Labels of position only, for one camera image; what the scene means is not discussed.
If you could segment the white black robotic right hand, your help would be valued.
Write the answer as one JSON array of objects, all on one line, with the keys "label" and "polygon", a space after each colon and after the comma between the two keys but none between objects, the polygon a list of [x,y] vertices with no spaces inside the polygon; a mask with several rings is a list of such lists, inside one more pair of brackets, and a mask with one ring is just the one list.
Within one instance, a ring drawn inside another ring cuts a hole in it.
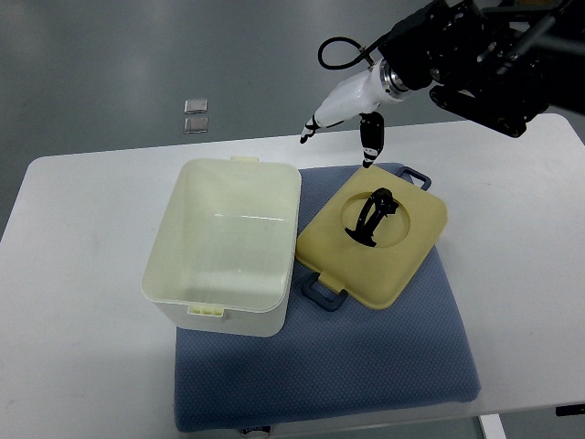
[{"label": "white black robotic right hand", "polygon": [[361,118],[360,142],[363,150],[364,168],[370,167],[384,147],[384,118],[378,112],[383,103],[399,103],[410,94],[410,90],[384,59],[377,61],[368,70],[337,84],[304,125],[300,142],[322,128],[330,128],[356,116]]}]

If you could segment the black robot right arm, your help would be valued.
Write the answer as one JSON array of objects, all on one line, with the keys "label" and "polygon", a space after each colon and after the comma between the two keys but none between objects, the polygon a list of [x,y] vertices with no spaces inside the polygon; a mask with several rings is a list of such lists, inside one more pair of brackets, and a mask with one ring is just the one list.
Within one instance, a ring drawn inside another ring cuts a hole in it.
[{"label": "black robot right arm", "polygon": [[363,60],[368,69],[330,92],[303,140],[422,89],[443,110],[517,138],[549,106],[584,112],[584,4],[432,1],[341,67]]}]

